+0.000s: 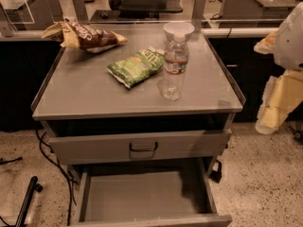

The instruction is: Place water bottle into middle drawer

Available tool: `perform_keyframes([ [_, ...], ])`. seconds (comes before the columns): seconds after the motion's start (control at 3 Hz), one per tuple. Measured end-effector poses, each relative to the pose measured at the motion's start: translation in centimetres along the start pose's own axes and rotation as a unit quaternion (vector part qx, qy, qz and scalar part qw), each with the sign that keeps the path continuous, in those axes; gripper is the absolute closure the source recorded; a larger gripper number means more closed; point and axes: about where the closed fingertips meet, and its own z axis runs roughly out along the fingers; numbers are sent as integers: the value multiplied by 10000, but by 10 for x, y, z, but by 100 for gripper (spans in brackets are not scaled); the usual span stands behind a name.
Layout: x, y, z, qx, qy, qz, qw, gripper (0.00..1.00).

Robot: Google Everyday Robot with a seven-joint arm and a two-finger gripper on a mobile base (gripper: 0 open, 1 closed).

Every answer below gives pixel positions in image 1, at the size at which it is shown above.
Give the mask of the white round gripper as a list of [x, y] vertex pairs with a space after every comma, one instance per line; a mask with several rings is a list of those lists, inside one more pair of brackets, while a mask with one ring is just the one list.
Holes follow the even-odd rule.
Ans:
[[274, 53], [277, 65], [291, 69], [279, 77], [270, 76], [265, 85], [255, 129], [261, 134], [272, 134], [303, 101], [303, 2], [294, 8], [277, 32], [256, 43], [254, 51]]

